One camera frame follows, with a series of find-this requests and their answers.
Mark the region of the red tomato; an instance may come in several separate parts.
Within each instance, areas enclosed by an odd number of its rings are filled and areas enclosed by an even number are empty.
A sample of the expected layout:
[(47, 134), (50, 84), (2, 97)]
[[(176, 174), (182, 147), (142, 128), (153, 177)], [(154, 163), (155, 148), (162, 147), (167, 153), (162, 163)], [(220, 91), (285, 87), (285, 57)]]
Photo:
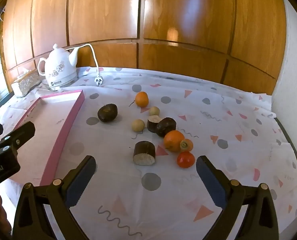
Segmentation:
[(195, 156), (191, 152), (181, 152), (177, 156), (177, 165), (180, 168), (190, 168), (195, 164)]

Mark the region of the large orange mandarin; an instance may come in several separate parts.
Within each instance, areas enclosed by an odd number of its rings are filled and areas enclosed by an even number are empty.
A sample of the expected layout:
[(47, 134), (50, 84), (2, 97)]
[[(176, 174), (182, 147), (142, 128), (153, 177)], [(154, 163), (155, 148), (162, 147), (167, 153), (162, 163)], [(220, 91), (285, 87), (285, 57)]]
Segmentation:
[(185, 137), (180, 131), (170, 131), (164, 137), (164, 148), (170, 152), (178, 153), (180, 152), (180, 143), (184, 139)]

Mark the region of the dark round passion fruit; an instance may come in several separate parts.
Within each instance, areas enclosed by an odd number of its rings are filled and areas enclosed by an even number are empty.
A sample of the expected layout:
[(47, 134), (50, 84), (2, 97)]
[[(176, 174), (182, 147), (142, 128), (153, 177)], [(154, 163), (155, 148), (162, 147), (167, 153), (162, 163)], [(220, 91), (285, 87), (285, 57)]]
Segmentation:
[(102, 122), (111, 122), (117, 117), (117, 115), (117, 105), (113, 103), (102, 106), (97, 113), (99, 120)]

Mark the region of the dark brown oval fruit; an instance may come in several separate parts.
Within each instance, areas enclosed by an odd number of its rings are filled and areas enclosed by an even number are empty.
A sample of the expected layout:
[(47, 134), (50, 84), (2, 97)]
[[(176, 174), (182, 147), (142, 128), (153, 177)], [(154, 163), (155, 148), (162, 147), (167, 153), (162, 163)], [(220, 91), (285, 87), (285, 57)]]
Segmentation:
[(156, 126), (155, 133), (164, 138), (168, 132), (176, 130), (177, 123), (174, 119), (166, 117), (163, 118)]

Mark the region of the small beige longan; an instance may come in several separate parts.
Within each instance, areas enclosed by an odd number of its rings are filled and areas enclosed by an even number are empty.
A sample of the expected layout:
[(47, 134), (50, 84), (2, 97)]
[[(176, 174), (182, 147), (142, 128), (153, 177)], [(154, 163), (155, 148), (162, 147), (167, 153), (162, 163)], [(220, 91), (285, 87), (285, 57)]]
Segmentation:
[(157, 115), (159, 116), (160, 114), (160, 109), (156, 106), (153, 106), (149, 109), (149, 116)]
[(136, 133), (142, 132), (145, 129), (145, 122), (141, 119), (136, 119), (132, 122), (132, 130)]

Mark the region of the dark cylinder piece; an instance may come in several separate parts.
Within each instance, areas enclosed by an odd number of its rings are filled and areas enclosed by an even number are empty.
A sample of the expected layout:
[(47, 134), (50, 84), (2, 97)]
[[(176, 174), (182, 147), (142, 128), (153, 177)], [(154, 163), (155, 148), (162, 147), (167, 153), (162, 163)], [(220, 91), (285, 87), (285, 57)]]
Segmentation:
[(157, 125), (161, 120), (162, 118), (158, 115), (150, 115), (147, 119), (147, 129), (150, 132), (155, 133), (157, 129)]

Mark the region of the pink shallow tray box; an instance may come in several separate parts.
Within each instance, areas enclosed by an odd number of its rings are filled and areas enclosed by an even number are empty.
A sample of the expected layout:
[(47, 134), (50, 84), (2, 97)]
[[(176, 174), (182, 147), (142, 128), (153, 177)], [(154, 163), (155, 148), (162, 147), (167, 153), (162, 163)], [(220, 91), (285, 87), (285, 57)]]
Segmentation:
[(31, 121), (35, 135), (18, 150), (20, 171), (10, 180), (35, 186), (49, 185), (53, 181), (63, 147), (84, 100), (82, 90), (73, 90), (42, 96), (28, 108), (15, 128)]

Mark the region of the silver embossed tissue box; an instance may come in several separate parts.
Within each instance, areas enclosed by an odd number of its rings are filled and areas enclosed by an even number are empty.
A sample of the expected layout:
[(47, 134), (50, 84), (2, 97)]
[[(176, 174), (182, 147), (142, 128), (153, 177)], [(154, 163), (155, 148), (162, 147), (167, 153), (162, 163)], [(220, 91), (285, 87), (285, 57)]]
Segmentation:
[(41, 80), (38, 71), (34, 69), (18, 76), (11, 84), (11, 87), (17, 98), (23, 98), (40, 83)]

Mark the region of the white ceramic electric kettle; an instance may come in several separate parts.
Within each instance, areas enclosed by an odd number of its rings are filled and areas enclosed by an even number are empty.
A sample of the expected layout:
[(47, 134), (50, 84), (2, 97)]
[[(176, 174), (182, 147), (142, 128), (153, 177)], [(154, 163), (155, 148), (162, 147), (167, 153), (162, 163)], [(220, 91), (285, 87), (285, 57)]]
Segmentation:
[(48, 58), (41, 57), (39, 59), (38, 74), (45, 77), (51, 90), (58, 90), (77, 77), (78, 50), (79, 47), (75, 47), (70, 53), (55, 43)]

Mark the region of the white patterned tablecloth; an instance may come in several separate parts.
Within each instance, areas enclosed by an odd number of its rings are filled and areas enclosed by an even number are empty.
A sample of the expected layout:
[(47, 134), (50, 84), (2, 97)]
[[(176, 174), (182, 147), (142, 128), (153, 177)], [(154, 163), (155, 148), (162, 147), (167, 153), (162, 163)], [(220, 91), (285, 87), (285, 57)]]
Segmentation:
[[(52, 92), (40, 84), (22, 99), (12, 97), (0, 108), (0, 124), (12, 131), (40, 97), (82, 90), (85, 100), (63, 147), (55, 178), (63, 178), (82, 159), (95, 158), (96, 173), (71, 209), (89, 239), (202, 239), (221, 213), (196, 170), (204, 155), (229, 180), (265, 186), (271, 193), (278, 228), (297, 218), (297, 158), (272, 110), (267, 94), (243, 92), (197, 78), (149, 70), (91, 68), (78, 70), (78, 80)], [(138, 92), (149, 104), (138, 107)], [(102, 122), (99, 109), (113, 103), (118, 115)], [(149, 109), (176, 121), (176, 130), (193, 142), (195, 164), (180, 168), (177, 156), (164, 148), (164, 138), (147, 129)], [(132, 122), (145, 122), (142, 132)], [(151, 166), (133, 162), (137, 142), (154, 144)], [(21, 184), (8, 179), (0, 193), (17, 204)]]

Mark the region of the small orange with stem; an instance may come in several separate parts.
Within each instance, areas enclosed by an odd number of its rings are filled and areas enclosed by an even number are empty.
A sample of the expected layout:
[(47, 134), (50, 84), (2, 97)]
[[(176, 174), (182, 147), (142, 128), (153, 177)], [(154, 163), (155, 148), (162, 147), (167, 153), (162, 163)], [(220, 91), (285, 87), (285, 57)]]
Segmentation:
[(149, 104), (149, 98), (146, 92), (138, 92), (136, 94), (134, 101), (131, 103), (131, 105), (135, 103), (140, 108), (145, 108)]

